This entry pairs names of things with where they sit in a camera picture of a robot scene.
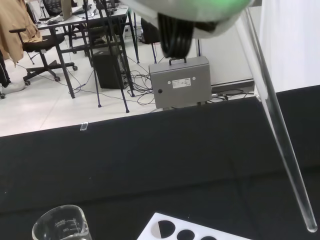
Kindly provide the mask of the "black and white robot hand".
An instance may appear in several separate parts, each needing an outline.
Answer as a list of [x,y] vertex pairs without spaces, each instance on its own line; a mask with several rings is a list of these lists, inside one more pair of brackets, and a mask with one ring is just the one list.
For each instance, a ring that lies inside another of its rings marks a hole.
[[237,21],[251,0],[125,0],[159,31],[166,58],[185,58],[193,39],[219,36]]

